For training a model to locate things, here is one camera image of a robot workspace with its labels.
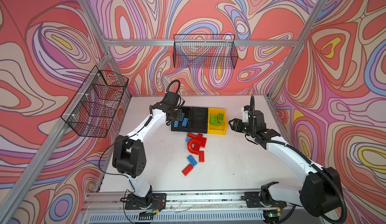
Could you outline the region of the green lego brick front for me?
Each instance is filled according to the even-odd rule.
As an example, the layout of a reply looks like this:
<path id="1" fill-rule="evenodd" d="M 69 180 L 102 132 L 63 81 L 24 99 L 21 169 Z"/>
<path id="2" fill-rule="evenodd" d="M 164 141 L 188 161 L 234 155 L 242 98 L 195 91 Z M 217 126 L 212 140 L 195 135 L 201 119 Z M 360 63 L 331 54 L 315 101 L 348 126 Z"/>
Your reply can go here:
<path id="1" fill-rule="evenodd" d="M 220 124 L 222 124 L 223 123 L 223 121 L 224 121 L 224 115 L 222 114 L 222 113 L 218 113 L 218 122 L 220 123 Z"/>

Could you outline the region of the green lego brick large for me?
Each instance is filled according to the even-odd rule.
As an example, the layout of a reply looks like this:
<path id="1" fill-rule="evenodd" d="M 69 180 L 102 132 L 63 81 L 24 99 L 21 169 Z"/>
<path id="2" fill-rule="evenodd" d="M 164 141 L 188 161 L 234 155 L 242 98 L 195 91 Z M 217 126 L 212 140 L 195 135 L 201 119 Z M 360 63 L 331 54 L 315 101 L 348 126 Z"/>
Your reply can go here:
<path id="1" fill-rule="evenodd" d="M 213 126 L 219 126 L 220 125 L 218 117 L 214 114 L 210 115 L 210 125 L 213 125 Z"/>

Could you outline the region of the red lego brick top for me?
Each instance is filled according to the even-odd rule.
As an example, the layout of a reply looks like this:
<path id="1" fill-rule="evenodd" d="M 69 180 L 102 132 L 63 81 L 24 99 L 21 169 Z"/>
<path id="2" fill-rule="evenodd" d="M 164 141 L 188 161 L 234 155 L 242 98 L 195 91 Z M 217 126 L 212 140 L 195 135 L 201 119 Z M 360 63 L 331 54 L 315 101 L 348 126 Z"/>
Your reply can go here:
<path id="1" fill-rule="evenodd" d="M 205 138 L 203 134 L 198 134 L 196 139 L 199 141 L 200 148 L 206 147 L 207 138 Z"/>

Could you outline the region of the red lego brick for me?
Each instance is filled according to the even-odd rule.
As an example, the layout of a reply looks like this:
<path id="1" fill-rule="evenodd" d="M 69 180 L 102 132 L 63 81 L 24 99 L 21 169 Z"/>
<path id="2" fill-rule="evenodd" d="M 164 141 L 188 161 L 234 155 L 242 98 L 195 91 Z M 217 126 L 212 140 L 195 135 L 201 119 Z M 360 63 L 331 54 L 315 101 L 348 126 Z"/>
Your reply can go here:
<path id="1" fill-rule="evenodd" d="M 187 166 L 183 169 L 182 174 L 183 174 L 184 176 L 187 176 L 193 169 L 194 169 L 194 166 L 193 166 L 192 164 L 189 164 L 189 165 L 187 165 Z"/>
<path id="2" fill-rule="evenodd" d="M 198 134 L 196 139 L 199 141 L 200 148 L 206 147 L 207 138 L 205 138 L 203 134 Z"/>
<path id="3" fill-rule="evenodd" d="M 205 152 L 199 151 L 199 162 L 204 163 L 205 162 Z"/>

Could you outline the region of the red arch lego piece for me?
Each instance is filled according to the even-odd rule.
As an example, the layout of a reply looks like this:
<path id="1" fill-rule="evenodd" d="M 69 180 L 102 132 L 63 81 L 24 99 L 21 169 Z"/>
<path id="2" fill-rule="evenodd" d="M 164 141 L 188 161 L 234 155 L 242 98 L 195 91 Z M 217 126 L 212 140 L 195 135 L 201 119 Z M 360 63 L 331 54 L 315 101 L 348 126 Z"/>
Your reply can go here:
<path id="1" fill-rule="evenodd" d="M 187 147 L 188 147 L 188 151 L 191 154 L 199 155 L 200 147 L 201 147 L 201 141 L 199 141 L 197 139 L 190 139 L 188 144 L 187 144 Z"/>

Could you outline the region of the red lego brick front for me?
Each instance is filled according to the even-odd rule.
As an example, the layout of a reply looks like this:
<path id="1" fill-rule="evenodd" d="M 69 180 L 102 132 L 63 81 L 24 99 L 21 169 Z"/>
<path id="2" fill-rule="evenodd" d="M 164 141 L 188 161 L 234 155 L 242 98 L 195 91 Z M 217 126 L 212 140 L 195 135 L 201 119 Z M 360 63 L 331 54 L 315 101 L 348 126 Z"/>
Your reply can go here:
<path id="1" fill-rule="evenodd" d="M 187 166 L 183 169 L 182 174 L 183 174 L 184 176 L 187 176 L 193 169 L 194 169 L 194 166 L 193 166 L 192 164 L 189 164 L 189 165 L 187 165 Z"/>

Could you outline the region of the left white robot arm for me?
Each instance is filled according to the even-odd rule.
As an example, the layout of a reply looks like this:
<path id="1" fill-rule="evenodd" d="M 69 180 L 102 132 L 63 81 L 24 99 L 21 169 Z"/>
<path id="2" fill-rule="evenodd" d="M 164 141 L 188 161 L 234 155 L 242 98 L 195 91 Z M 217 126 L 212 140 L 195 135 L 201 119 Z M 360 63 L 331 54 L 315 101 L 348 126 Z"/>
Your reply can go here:
<path id="1" fill-rule="evenodd" d="M 140 175 L 147 160 L 144 142 L 163 124 L 180 120 L 185 104 L 177 92 L 167 91 L 163 99 L 149 107 L 149 115 L 132 132 L 118 137 L 114 144 L 112 166 L 127 177 L 137 205 L 147 207 L 152 203 L 152 186 Z"/>

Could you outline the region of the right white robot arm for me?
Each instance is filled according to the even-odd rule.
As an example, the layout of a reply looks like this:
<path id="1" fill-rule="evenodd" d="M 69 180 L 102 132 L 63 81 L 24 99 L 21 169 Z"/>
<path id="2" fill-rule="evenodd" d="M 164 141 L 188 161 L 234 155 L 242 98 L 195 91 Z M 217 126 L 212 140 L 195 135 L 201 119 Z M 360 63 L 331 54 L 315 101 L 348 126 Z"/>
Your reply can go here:
<path id="1" fill-rule="evenodd" d="M 234 118 L 228 123 L 231 130 L 244 134 L 247 141 L 277 156 L 302 183 L 289 187 L 272 181 L 261 186 L 254 201 L 266 208 L 286 202 L 292 205 L 289 215 L 296 207 L 303 207 L 310 215 L 321 217 L 330 224 L 345 223 L 348 211 L 339 173 L 332 167 L 325 168 L 312 161 L 285 141 L 276 130 L 267 128 L 264 114 L 255 109 L 254 98 L 243 107 L 241 119 Z"/>

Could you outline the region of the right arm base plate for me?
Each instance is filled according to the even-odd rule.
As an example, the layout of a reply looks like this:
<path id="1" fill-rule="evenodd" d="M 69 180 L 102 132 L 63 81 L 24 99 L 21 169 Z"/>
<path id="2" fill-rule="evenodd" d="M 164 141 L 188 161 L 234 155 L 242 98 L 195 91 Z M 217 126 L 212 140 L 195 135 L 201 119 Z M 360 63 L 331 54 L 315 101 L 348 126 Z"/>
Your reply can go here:
<path id="1" fill-rule="evenodd" d="M 266 191 L 245 192 L 241 199 L 246 202 L 248 208 L 285 208 L 287 203 L 275 201 Z"/>

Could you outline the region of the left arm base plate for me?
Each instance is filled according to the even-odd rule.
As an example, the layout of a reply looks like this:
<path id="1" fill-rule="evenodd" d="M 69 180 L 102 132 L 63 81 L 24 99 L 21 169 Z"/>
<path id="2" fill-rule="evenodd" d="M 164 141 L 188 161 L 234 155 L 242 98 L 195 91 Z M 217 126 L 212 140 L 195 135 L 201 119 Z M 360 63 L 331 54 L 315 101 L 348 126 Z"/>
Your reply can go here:
<path id="1" fill-rule="evenodd" d="M 154 210 L 161 211 L 166 206 L 166 193 L 151 193 L 146 197 L 128 194 L 124 199 L 125 210 Z"/>

